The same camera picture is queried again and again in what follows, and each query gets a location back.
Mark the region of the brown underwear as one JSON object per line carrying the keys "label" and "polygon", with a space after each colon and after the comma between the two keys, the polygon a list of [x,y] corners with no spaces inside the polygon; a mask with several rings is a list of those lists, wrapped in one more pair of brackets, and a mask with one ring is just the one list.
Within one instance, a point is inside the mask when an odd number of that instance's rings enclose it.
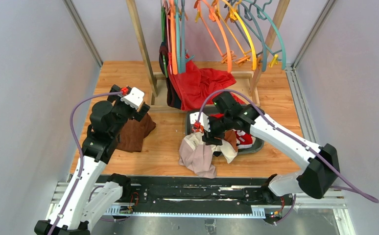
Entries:
{"label": "brown underwear", "polygon": [[215,156],[223,155],[227,163],[230,164],[238,155],[237,138],[234,130],[226,131],[222,145],[212,147]]}

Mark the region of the red underwear white trim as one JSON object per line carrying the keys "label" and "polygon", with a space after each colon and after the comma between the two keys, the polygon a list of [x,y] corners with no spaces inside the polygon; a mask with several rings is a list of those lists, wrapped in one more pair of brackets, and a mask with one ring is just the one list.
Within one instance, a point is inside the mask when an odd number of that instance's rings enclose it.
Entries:
{"label": "red underwear white trim", "polygon": [[244,131],[235,129],[226,131],[224,134],[224,140],[230,143],[235,151],[250,148],[256,142],[255,137],[252,137]]}

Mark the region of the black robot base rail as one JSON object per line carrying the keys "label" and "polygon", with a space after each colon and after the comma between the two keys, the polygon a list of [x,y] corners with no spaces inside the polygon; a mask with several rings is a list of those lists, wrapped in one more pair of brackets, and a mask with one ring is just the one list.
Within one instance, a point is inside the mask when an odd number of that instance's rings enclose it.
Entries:
{"label": "black robot base rail", "polygon": [[123,177],[124,189],[105,186],[113,178],[101,175],[85,192],[81,222],[122,221],[131,217],[261,219],[276,225],[301,209],[325,213],[346,208],[342,192],[330,189],[321,199],[305,193],[265,199],[263,178]]}

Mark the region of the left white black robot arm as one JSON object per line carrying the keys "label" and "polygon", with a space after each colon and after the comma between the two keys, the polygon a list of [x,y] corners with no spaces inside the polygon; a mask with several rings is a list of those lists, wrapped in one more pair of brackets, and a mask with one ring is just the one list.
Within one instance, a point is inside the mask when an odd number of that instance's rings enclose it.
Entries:
{"label": "left white black robot arm", "polygon": [[113,203],[131,195],[130,178],[114,173],[97,195],[91,197],[97,179],[120,143],[124,125],[129,120],[141,121],[149,111],[144,96],[136,87],[117,85],[108,93],[92,96],[106,99],[92,106],[91,123],[83,143],[72,132],[80,154],[75,173],[49,218],[36,223],[35,234],[89,235]]}

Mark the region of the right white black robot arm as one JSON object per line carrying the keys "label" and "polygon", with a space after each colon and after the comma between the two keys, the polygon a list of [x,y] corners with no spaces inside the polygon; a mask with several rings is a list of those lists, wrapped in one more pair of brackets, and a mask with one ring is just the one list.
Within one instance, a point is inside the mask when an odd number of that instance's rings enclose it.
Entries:
{"label": "right white black robot arm", "polygon": [[200,109],[190,123],[203,132],[206,144],[221,145],[224,132],[235,129],[271,144],[290,157],[300,170],[286,175],[273,174],[258,189],[257,197],[268,204],[287,194],[305,193],[321,199],[337,179],[340,168],[337,150],[327,143],[321,146],[308,141],[278,124],[253,102],[241,105],[232,90],[210,95],[221,117],[210,117]]}

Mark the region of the yellow plastic clip hanger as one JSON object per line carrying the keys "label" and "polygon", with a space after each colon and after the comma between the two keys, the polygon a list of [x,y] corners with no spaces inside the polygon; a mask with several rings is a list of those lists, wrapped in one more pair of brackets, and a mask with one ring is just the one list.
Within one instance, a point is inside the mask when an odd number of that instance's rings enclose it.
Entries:
{"label": "yellow plastic clip hanger", "polygon": [[[247,29],[246,24],[242,20],[242,17],[239,15],[238,10],[233,5],[231,5],[229,1],[222,0],[222,2],[224,3],[224,5],[226,7],[229,8],[226,17],[221,16],[219,1],[217,1],[217,0],[212,1],[211,7],[213,9],[212,9],[212,12],[209,14],[210,19],[212,21],[216,22],[217,25],[219,26],[219,29],[220,29],[221,34],[222,34],[223,39],[224,39],[224,44],[226,47],[226,53],[221,54],[222,63],[227,63],[228,64],[228,72],[231,72],[232,71],[232,63],[235,63],[238,66],[242,66],[246,62],[251,62],[252,63],[252,70],[254,71],[258,66],[258,59],[256,56],[256,49],[255,49],[253,40],[250,36],[249,30]],[[235,36],[234,32],[230,29],[229,25],[227,24],[228,20],[230,20],[234,24],[238,24],[241,27],[241,29],[239,31],[240,31],[240,34],[242,34],[242,36],[244,37],[247,44],[249,45],[249,48],[250,48],[249,51],[246,51],[243,49],[243,47],[241,46],[241,43],[239,42],[239,40]],[[239,47],[240,51],[242,52],[243,55],[241,57],[237,58],[236,55],[234,55],[234,52],[232,50],[230,50],[228,39],[227,39],[227,36],[224,32],[222,25],[226,26],[230,35],[232,36],[232,38],[236,42],[237,46]]]}

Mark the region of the pale pink underwear cream waistband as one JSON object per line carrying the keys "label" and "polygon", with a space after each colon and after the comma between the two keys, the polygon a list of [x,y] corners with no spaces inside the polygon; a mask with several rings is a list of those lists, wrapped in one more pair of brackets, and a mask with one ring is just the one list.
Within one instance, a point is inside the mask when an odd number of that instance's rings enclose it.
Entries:
{"label": "pale pink underwear cream waistband", "polygon": [[186,135],[179,148],[178,164],[185,166],[198,177],[213,179],[217,176],[212,164],[215,153],[221,154],[219,145],[206,145],[203,134],[196,132]]}

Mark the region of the teal plastic clip hanger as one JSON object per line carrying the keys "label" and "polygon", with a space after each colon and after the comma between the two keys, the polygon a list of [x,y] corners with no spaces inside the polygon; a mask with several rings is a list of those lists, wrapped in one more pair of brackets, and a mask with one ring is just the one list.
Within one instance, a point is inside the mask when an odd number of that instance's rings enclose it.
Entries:
{"label": "teal plastic clip hanger", "polygon": [[[288,0],[280,0],[278,2],[273,19],[270,19],[270,16],[266,12],[264,12],[266,17],[268,18],[266,21],[269,21],[270,23],[270,28],[267,33],[267,36],[264,38],[265,44],[269,46],[270,49],[270,53],[266,62],[267,67],[270,68],[278,64],[279,62],[282,63],[283,70],[285,70],[286,68],[286,49],[281,34],[279,32],[279,28],[289,3],[290,1]],[[260,70],[262,68],[262,63],[259,63],[258,69]]]}

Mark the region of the blue-grey plastic clip hanger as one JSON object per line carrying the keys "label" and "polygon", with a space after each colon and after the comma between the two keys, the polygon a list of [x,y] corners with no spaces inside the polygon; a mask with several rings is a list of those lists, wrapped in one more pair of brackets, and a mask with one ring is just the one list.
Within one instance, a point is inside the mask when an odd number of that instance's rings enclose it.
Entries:
{"label": "blue-grey plastic clip hanger", "polygon": [[268,18],[264,14],[265,9],[270,5],[272,0],[265,0],[262,5],[257,3],[256,0],[230,0],[230,5],[238,11],[242,22],[250,30],[250,32],[256,37],[256,39],[261,43],[261,49],[256,49],[257,56],[257,68],[259,68],[259,63],[262,63],[263,68],[261,71],[266,70],[266,62],[268,55],[270,53],[269,46],[265,44],[264,35],[259,25],[259,20],[265,21]]}

